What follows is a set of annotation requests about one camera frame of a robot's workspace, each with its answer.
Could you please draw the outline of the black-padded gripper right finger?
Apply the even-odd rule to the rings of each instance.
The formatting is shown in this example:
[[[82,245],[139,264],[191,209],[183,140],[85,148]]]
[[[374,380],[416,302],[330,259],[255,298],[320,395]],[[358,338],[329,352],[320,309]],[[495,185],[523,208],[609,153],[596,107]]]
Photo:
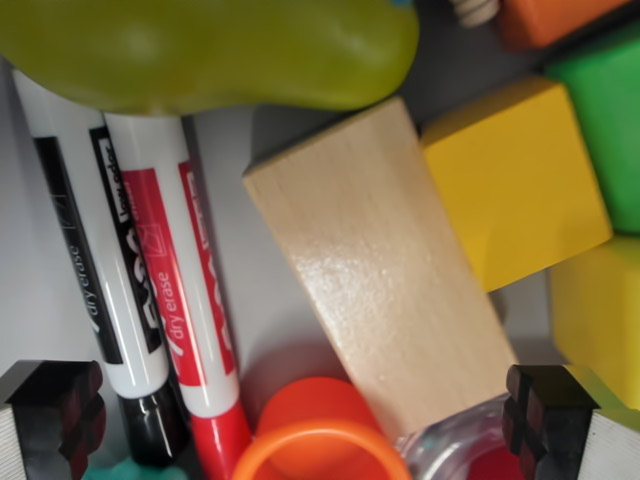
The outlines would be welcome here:
[[[637,479],[639,411],[591,369],[512,365],[502,432],[525,479]]]

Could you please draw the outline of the black-padded gripper left finger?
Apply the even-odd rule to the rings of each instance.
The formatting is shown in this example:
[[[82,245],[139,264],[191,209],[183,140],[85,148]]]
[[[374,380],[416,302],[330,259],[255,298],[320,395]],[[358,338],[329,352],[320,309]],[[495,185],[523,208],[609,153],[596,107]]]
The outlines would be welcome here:
[[[80,479],[106,429],[96,361],[19,360],[1,375],[1,477]]]

